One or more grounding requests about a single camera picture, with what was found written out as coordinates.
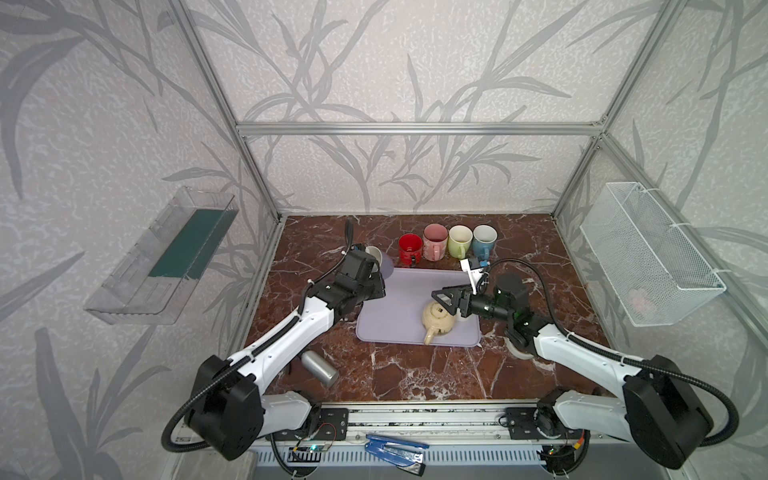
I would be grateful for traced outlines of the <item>purple mug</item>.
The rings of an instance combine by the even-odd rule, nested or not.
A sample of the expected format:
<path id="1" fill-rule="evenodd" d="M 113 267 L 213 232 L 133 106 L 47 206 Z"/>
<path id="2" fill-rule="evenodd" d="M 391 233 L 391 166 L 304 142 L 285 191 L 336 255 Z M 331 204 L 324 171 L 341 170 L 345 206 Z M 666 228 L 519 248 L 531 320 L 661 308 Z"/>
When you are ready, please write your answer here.
<path id="1" fill-rule="evenodd" d="M 378 247 L 372 245 L 367 246 L 365 251 L 376 259 L 382 278 L 387 280 L 394 272 L 394 264 L 391 258 Z"/>

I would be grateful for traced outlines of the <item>light green mug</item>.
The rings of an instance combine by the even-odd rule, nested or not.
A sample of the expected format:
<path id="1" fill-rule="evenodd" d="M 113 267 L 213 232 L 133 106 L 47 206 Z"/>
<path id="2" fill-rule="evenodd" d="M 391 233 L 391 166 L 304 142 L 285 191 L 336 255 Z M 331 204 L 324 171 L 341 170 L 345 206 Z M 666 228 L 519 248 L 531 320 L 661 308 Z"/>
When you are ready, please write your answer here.
<path id="1" fill-rule="evenodd" d="M 448 230 L 448 253 L 452 258 L 463 260 L 467 257 L 473 241 L 473 232 L 464 225 L 455 225 Z"/>

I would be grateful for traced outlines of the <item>red mug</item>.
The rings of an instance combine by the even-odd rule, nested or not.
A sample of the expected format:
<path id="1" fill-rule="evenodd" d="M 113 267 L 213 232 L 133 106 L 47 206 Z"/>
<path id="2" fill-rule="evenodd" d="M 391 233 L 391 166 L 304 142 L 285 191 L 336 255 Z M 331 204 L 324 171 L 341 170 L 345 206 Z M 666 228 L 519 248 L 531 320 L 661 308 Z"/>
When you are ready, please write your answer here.
<path id="1" fill-rule="evenodd" d="M 400 262 L 413 267 L 422 259 L 423 241 L 419 235 L 408 233 L 402 235 L 398 240 Z"/>

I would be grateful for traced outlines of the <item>pink patterned mug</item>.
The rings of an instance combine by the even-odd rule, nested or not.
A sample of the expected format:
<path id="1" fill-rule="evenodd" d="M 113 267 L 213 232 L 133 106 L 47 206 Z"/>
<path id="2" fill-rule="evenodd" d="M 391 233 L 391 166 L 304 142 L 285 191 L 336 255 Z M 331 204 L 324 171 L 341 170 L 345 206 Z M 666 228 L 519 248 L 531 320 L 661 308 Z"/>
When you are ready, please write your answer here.
<path id="1" fill-rule="evenodd" d="M 430 262 L 443 259 L 448 238 L 449 233 L 445 226 L 436 223 L 428 225 L 423 231 L 423 258 Z"/>

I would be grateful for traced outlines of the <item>blue mug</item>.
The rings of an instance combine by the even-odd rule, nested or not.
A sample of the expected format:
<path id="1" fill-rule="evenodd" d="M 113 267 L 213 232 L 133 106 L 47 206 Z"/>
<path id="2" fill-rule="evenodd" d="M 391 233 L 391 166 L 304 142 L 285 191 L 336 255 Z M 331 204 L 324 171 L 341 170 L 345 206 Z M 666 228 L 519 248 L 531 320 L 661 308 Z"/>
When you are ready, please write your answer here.
<path id="1" fill-rule="evenodd" d="M 497 231 L 490 225 L 479 225 L 473 230 L 472 252 L 480 261 L 489 261 L 498 239 Z"/>

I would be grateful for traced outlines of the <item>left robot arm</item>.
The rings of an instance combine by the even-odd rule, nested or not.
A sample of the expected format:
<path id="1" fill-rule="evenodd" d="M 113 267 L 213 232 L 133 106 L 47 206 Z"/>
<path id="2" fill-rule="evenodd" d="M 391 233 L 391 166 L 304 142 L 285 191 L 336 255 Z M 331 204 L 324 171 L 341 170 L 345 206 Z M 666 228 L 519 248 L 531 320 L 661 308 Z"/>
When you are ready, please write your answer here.
<path id="1" fill-rule="evenodd" d="M 245 453 L 259 438 L 298 430 L 312 403 L 297 392 L 269 395 L 277 375 L 318 336 L 358 305 L 384 297 L 377 259 L 364 246 L 350 246 L 328 277 L 307 284 L 299 305 L 261 338 L 222 359 L 199 367 L 190 398 L 161 434 L 171 453 L 212 448 L 227 460 Z"/>

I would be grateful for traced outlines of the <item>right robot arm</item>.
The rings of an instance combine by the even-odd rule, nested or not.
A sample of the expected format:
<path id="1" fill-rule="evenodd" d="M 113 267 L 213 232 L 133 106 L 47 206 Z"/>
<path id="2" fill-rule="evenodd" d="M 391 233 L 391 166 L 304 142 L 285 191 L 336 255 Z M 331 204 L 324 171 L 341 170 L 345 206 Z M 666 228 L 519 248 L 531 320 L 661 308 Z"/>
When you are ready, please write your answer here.
<path id="1" fill-rule="evenodd" d="M 607 434 L 634 443 L 663 467 L 679 469 L 697 448 L 723 443 L 738 430 L 737 407 L 719 389 L 682 373 L 664 356 L 627 356 L 535 313 L 516 274 L 502 275 L 490 294 L 468 284 L 435 290 L 431 297 L 450 315 L 504 323 L 515 356 L 562 365 L 606 390 L 601 396 L 557 388 L 540 398 L 535 420 L 545 436 L 568 430 Z"/>

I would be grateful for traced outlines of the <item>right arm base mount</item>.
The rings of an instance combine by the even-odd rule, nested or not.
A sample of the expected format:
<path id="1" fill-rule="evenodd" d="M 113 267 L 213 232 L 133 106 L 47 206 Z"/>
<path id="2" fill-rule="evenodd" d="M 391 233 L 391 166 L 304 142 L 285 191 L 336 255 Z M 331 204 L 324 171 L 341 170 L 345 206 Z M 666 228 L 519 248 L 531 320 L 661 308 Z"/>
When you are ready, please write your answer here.
<path id="1" fill-rule="evenodd" d="M 566 429 L 549 406 L 516 404 L 506 407 L 497 423 L 512 440 L 564 439 Z"/>

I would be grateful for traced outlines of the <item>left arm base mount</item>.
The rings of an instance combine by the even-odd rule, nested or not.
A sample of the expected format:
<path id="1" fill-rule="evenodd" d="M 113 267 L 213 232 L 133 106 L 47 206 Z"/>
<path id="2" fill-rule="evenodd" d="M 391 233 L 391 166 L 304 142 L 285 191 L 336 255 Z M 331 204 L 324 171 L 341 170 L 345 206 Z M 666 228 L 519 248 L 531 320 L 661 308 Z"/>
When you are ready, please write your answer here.
<path id="1" fill-rule="evenodd" d="M 347 408 L 312 409 L 304 423 L 297 429 L 287 431 L 290 440 L 335 441 L 346 438 L 350 410 Z"/>

